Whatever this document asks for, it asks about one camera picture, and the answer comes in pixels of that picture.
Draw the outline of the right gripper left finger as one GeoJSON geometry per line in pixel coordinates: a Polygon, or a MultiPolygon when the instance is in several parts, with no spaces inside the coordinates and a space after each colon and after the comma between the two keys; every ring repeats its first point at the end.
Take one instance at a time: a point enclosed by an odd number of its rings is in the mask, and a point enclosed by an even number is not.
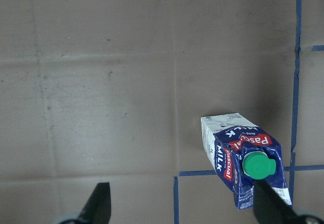
{"type": "Polygon", "coordinates": [[[108,224],[111,218],[109,182],[98,183],[76,219],[76,223],[108,224]]]}

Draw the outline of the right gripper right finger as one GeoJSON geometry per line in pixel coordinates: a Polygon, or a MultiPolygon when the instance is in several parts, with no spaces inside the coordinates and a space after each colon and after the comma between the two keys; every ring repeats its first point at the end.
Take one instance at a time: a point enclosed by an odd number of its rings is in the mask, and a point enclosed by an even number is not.
{"type": "Polygon", "coordinates": [[[298,215],[264,180],[255,180],[253,213],[260,224],[323,223],[323,219],[314,215],[298,215]]]}

